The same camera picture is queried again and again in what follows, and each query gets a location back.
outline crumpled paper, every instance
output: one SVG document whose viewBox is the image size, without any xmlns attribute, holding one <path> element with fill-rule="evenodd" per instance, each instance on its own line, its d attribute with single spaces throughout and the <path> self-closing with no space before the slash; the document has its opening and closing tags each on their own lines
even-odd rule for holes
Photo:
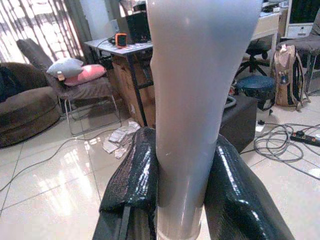
<svg viewBox="0 0 320 240">
<path fill-rule="evenodd" d="M 103 149 L 120 159 L 125 155 L 132 142 L 133 134 L 140 129 L 140 125 L 132 120 L 128 121 L 128 126 L 122 126 L 115 130 L 110 136 L 107 136 L 103 142 Z"/>
</svg>

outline backpack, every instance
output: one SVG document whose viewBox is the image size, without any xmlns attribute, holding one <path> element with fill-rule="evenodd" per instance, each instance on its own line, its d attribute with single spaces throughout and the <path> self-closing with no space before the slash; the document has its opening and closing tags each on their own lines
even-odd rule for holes
<svg viewBox="0 0 320 240">
<path fill-rule="evenodd" d="M 296 47 L 282 45 L 282 48 L 275 52 L 273 60 L 273 74 L 276 81 L 275 103 L 296 109 L 299 104 L 303 107 L 303 100 L 309 98 L 305 91 L 305 76 Z"/>
<path fill-rule="evenodd" d="M 21 92 L 23 87 L 14 73 L 7 67 L 0 66 L 0 103 Z"/>
</svg>

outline power strip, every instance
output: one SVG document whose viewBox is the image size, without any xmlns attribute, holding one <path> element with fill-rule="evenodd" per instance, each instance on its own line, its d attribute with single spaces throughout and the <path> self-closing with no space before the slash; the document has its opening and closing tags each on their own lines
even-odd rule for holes
<svg viewBox="0 0 320 240">
<path fill-rule="evenodd" d="M 317 140 L 314 136 L 305 135 L 303 131 L 297 131 L 292 133 L 290 139 L 292 141 L 320 147 L 320 140 Z"/>
</svg>

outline wall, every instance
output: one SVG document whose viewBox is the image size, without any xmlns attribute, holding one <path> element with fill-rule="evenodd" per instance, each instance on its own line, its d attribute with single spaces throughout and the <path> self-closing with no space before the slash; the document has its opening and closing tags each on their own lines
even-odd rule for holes
<svg viewBox="0 0 320 240">
<path fill-rule="evenodd" d="M 106 37 L 109 15 L 105 0 L 80 0 L 93 40 Z"/>
</svg>

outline beige backpack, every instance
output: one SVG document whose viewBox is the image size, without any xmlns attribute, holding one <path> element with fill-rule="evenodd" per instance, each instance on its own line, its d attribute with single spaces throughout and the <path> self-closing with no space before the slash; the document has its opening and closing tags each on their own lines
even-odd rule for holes
<svg viewBox="0 0 320 240">
<path fill-rule="evenodd" d="M 305 77 L 299 54 L 294 45 L 282 45 L 274 54 L 273 74 L 276 81 L 275 103 L 283 107 L 303 107 L 309 98 L 305 91 Z"/>
</svg>

